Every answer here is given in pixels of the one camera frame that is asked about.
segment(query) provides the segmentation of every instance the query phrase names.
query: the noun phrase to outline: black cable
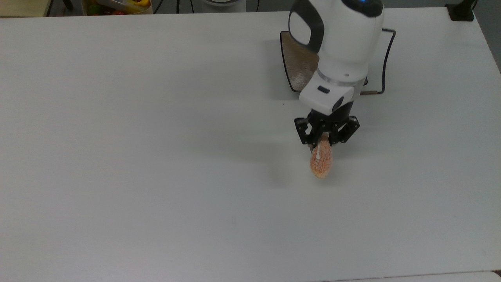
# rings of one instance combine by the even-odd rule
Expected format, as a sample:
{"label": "black cable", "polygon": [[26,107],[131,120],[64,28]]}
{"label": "black cable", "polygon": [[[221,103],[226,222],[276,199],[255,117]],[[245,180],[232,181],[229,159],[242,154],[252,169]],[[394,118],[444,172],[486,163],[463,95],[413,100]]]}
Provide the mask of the black cable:
{"label": "black cable", "polygon": [[163,2],[163,0],[160,0],[160,3],[158,4],[158,6],[155,9],[155,11],[153,12],[153,14],[156,14],[156,12],[158,11],[158,8],[160,8],[160,5],[162,5],[162,2]]}
{"label": "black cable", "polygon": [[393,44],[393,40],[395,39],[395,36],[397,35],[396,30],[392,29],[383,29],[385,32],[391,32],[393,35],[391,36],[390,43],[388,44],[388,49],[386,50],[386,56],[384,56],[384,63],[383,63],[383,78],[382,78],[382,89],[381,91],[377,92],[378,94],[383,94],[384,93],[384,83],[385,83],[385,74],[386,74],[386,62],[388,61],[388,55],[390,54],[390,49],[391,45]]}

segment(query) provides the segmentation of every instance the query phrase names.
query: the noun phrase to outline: table surface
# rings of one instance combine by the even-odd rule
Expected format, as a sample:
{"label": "table surface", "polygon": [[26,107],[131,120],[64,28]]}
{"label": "table surface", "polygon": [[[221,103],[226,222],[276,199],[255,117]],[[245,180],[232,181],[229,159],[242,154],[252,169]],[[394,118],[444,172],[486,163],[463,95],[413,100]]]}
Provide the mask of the table surface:
{"label": "table surface", "polygon": [[386,93],[355,102],[361,127],[319,180],[293,123],[309,109],[283,70],[287,18],[3,19],[0,279],[501,268],[501,77],[478,23],[388,9]]}
{"label": "table surface", "polygon": [[0,0],[0,17],[45,17],[51,0]]}

